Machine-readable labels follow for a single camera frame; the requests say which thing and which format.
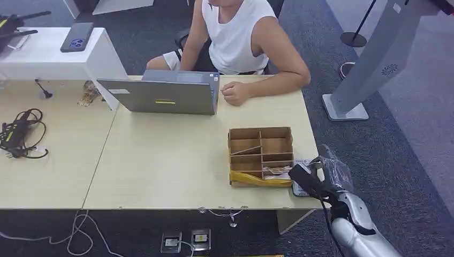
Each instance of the gray laptop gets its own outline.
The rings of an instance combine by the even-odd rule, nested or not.
[[[130,111],[216,114],[216,72],[147,70],[142,80],[97,81]]]

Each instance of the white tank top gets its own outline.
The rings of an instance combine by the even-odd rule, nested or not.
[[[202,14],[212,40],[210,58],[218,71],[226,75],[257,71],[261,74],[268,56],[254,57],[251,36],[255,24],[263,17],[276,17],[267,0],[244,0],[237,14],[226,24],[220,24],[219,8],[211,9],[208,0],[202,1]]]

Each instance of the black cable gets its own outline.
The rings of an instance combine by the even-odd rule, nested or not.
[[[35,119],[30,120],[30,119],[28,119],[29,117],[27,117],[27,120],[25,120],[26,125],[27,125],[27,131],[31,126],[33,126],[35,124],[42,124],[44,126],[44,132],[43,132],[41,138],[35,144],[33,144],[31,146],[26,146],[25,145],[26,133],[25,133],[22,135],[20,143],[18,143],[17,145],[14,145],[14,146],[7,146],[6,142],[8,142],[8,138],[12,135],[14,130],[17,129],[18,125],[23,125],[23,124],[20,124],[21,122],[23,122],[21,120],[21,118],[23,115],[25,115],[27,113],[29,114],[29,117],[33,116],[35,118]],[[0,149],[7,151],[10,154],[10,156],[12,156],[14,158],[23,157],[23,158],[28,158],[28,159],[40,159],[40,158],[47,156],[49,154],[49,151],[47,149],[46,149],[46,152],[41,156],[28,156],[29,151],[35,150],[36,146],[42,141],[42,139],[44,138],[44,135],[46,134],[47,127],[46,127],[46,124],[42,121],[42,118],[43,118],[43,113],[41,110],[29,109],[29,110],[22,111],[19,114],[17,114],[16,118],[14,119],[14,121],[12,123],[9,123],[9,124],[3,123],[2,131],[0,132]]]
[[[49,91],[45,90],[45,89],[41,86],[39,79],[35,79],[35,83],[41,88],[41,90],[43,91],[44,97],[45,97],[46,99],[49,99],[49,98],[51,98],[51,97],[53,96],[52,93],[49,93]]]
[[[328,219],[328,210],[326,209],[325,204],[323,203],[323,199],[321,198],[321,196],[319,195],[319,193],[318,193],[317,191],[315,191],[315,192],[317,193],[318,199],[319,199],[320,202],[322,203],[323,212],[324,212],[324,214],[325,214],[325,221],[326,221],[326,223],[327,223],[327,227],[328,227],[329,234],[331,235],[332,240],[333,240],[334,243],[336,244],[337,249],[338,249],[339,252],[340,252],[340,255],[341,255],[342,257],[345,257],[344,252],[342,252],[341,246],[339,245],[339,243],[337,242],[336,238],[335,238],[334,235],[332,234],[331,224],[330,224],[329,219]]]

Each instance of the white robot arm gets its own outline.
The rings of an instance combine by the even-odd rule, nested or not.
[[[378,231],[364,202],[356,195],[342,192],[338,201],[347,205],[349,217],[332,220],[331,229],[339,244],[358,257],[401,257]]]
[[[325,177],[331,174],[316,158],[308,166],[297,164],[289,175],[309,196],[331,204],[331,224],[328,218],[327,223],[336,245],[339,243],[358,257],[401,257],[378,231],[365,203],[339,185],[321,182],[316,175],[319,168],[324,168]]]

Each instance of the stanchion base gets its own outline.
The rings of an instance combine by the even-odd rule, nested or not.
[[[323,105],[328,113],[328,118],[334,122],[341,122],[344,120],[367,120],[369,114],[366,109],[362,106],[362,103],[358,104],[355,108],[347,113],[336,112],[332,102],[331,94],[322,95]]]
[[[367,39],[361,34],[356,35],[354,38],[355,32],[344,32],[340,35],[340,40],[342,43],[346,44],[349,47],[363,47],[367,44]]]

